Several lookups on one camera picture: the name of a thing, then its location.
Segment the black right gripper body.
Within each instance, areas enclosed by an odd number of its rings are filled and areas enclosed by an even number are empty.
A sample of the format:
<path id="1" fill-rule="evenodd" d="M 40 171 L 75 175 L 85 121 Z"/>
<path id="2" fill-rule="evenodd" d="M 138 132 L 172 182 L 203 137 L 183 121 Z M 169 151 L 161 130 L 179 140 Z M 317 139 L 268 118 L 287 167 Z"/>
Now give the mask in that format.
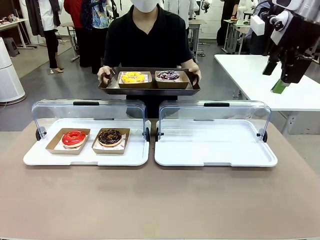
<path id="1" fill-rule="evenodd" d="M 273 27 L 270 35 L 272 61 L 293 61 L 304 55 L 320 37 L 320 24 L 291 11 L 270 15 L 268 22 Z"/>

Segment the person's left hand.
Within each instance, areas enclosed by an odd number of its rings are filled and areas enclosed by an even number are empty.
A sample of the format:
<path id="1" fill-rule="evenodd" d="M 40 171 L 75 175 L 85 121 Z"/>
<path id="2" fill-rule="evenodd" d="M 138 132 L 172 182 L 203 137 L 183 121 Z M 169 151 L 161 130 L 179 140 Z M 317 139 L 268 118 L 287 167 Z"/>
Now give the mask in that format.
<path id="1" fill-rule="evenodd" d="M 197 76 L 197 81 L 199 82 L 202 78 L 202 74 L 200 71 L 200 68 L 197 64 L 194 64 L 193 66 L 191 66 L 189 69 L 189 72 L 193 73 L 194 75 Z"/>

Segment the person's right hand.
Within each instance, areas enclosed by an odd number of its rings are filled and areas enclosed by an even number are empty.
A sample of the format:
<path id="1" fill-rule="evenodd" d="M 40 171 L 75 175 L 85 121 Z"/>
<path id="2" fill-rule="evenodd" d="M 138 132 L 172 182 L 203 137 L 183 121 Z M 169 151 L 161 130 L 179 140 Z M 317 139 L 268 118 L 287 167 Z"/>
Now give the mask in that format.
<path id="1" fill-rule="evenodd" d="M 108 86 L 112 79 L 113 69 L 109 66 L 103 66 L 99 69 L 97 77 L 100 83 Z"/>

